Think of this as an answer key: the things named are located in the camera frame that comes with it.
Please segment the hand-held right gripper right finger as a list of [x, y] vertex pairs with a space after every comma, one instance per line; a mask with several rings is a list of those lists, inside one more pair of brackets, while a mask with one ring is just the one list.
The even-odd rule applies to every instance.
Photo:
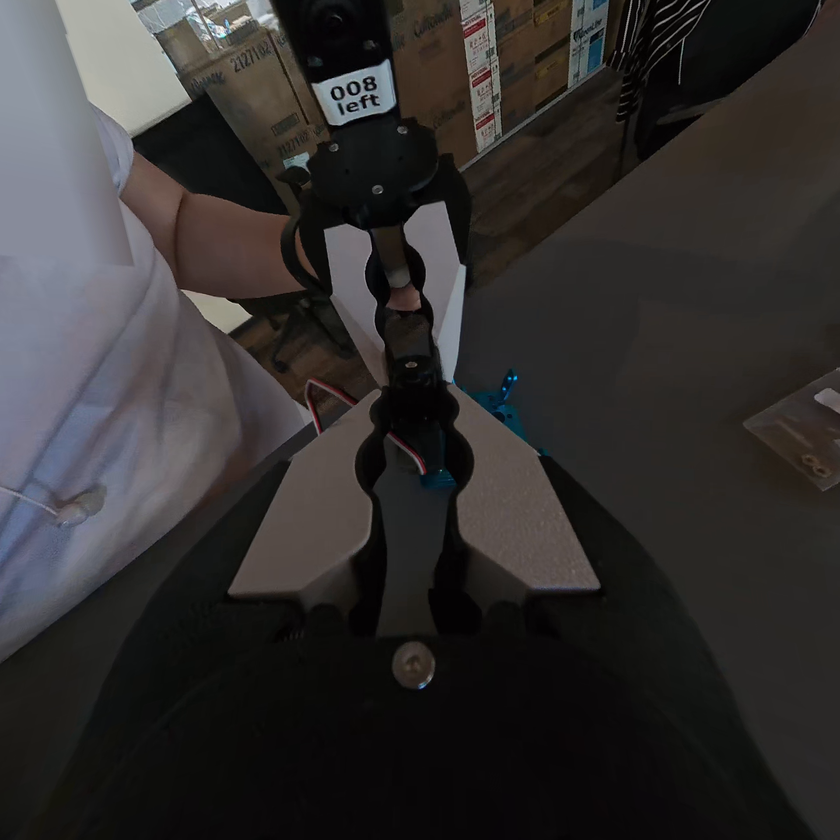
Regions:
[[434, 571], [435, 599], [468, 599], [487, 610], [499, 602], [599, 592], [537, 449], [456, 385], [446, 385], [441, 405], [455, 489]]

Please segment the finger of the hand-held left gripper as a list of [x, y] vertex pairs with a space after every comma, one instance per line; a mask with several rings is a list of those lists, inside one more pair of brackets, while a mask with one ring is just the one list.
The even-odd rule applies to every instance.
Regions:
[[423, 299], [443, 377], [455, 380], [466, 291], [466, 265], [455, 243], [446, 204], [420, 206], [406, 223], [406, 242], [423, 262]]
[[386, 384], [389, 374], [380, 327], [392, 288], [371, 235], [340, 224], [327, 228], [324, 240], [333, 307], [375, 382]]

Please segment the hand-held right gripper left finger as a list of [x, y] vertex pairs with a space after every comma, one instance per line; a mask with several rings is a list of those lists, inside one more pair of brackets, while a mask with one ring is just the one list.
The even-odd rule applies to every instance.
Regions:
[[375, 484], [386, 468], [374, 390], [289, 462], [228, 587], [238, 601], [378, 610], [386, 575]]

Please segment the black servo motor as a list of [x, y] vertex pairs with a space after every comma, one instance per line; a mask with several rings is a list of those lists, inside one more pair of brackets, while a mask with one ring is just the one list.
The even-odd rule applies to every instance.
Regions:
[[388, 309], [384, 321], [390, 441], [401, 466], [420, 476], [448, 469], [453, 418], [431, 328], [419, 312]]

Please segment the blue metal bracket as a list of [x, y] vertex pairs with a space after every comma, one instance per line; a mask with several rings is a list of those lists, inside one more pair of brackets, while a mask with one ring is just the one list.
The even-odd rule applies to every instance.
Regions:
[[[509, 369], [496, 390], [467, 393], [496, 420], [527, 443], [528, 440], [518, 410], [508, 402], [511, 391], [517, 382], [517, 373], [513, 369]], [[420, 476], [419, 479], [421, 486], [425, 489], [448, 490], [456, 487], [455, 479], [444, 466], [433, 468], [430, 472]]]

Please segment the person's left forearm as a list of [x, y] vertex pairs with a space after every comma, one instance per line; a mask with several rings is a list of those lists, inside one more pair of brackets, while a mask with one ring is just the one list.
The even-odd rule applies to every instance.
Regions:
[[281, 253], [288, 217], [188, 192], [139, 153], [121, 200], [184, 291], [247, 300], [303, 289]]

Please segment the dark brown desk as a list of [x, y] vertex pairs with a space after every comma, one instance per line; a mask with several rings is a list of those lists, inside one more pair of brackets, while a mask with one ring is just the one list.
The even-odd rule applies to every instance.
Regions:
[[[600, 591], [437, 601], [455, 487], [399, 464], [389, 382], [214, 325], [303, 429], [2, 660], [2, 838], [838, 838], [838, 495], [742, 425], [838, 363], [834, 93], [782, 74], [836, 70], [836, 34], [467, 307], [444, 387], [517, 373]], [[2, 154], [2, 258], [132, 267], [132, 142], [55, 87]], [[229, 597], [292, 457], [374, 390], [381, 608]]]

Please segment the stack of cardboard boxes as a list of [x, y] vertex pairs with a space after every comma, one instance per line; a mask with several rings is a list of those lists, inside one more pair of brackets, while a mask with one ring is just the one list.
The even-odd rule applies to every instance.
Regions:
[[[138, 16], [191, 99], [213, 104], [271, 180], [329, 135], [268, 2], [160, 2]], [[402, 115], [465, 165], [603, 63], [608, 2], [390, 2]]]

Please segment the group of small clear bags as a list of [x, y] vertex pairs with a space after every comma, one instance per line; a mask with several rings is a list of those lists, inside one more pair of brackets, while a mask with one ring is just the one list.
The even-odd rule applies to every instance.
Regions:
[[839, 483], [839, 392], [809, 385], [743, 422], [764, 443], [819, 490]]

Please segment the black striped cloth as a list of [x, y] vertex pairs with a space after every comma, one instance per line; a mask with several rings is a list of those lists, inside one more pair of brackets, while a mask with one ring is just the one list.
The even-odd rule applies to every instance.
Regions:
[[821, 1], [625, 2], [610, 68], [623, 75], [616, 121], [643, 162], [814, 25]]

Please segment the white drawstring toggle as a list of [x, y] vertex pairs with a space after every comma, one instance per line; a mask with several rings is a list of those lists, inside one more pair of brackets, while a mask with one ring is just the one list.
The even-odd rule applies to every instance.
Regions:
[[103, 508], [107, 497], [106, 487], [96, 485], [65, 500], [54, 513], [55, 525], [61, 529], [72, 529], [95, 517]]

